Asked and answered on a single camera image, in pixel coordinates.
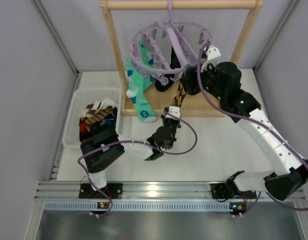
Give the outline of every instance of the vent grille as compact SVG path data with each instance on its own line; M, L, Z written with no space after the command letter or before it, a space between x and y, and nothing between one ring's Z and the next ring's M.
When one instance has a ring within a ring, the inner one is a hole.
M48 201L45 210L48 211L101 211L98 202L83 201ZM123 212L231 212L228 202L123 202L114 201L112 211Z

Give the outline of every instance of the wooden base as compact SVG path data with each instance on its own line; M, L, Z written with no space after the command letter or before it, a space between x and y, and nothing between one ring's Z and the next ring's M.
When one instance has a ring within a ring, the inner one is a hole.
M159 92L156 90L154 84L152 84L145 91L146 99L158 116L163 113L165 107L169 107L172 103L177 92L177 87L178 83L175 83L167 91ZM219 106L219 101L216 98L210 94L208 96L213 103ZM137 116L134 104L126 95L123 99L122 114L124 116ZM210 106L201 93L194 96L186 95L181 107L181 117L221 118L223 116L222 113Z

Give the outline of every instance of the white wall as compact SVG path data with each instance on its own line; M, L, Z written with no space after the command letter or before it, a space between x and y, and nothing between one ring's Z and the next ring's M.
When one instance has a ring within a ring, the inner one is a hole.
M0 0L0 240L20 240L74 75L30 0Z
M308 0L292 13L258 79L278 131L308 158ZM308 184L304 189L308 197Z
M81 70L117 69L99 0L41 0L75 65ZM239 65L254 67L258 57L290 0L264 0ZM227 61L234 50L246 19L247 10L176 10L175 19L197 22L212 32L215 44ZM142 28L156 18L166 19L166 10L113 11L122 57L129 57L128 46Z

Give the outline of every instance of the white table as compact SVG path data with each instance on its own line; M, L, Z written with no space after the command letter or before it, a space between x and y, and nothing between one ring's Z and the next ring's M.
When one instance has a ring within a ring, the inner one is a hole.
M263 105L261 95L251 69L242 70L242 89L250 92ZM84 72L79 88L121 88L118 72ZM186 155L164 155L155 161L144 161L121 156L106 169L108 181L224 181L237 171L272 170L269 161L251 138L229 117L183 118L198 134L198 143ZM145 139L162 125L160 119L151 124L142 123L138 117L121 119L120 134L128 138ZM177 141L172 152L183 152L194 142L190 129L182 124L177 130ZM58 181L79 181L84 177L77 164L80 149L63 151Z

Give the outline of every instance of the white plastic container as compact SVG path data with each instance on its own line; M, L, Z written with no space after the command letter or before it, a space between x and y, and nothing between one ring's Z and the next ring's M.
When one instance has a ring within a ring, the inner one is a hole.
M118 133L122 99L120 89L113 87L78 89L73 94L66 118L63 134L63 145L65 147L80 148L79 119L83 116L83 112L88 104L93 104L96 101L102 102L105 98L109 98L117 103L116 132Z

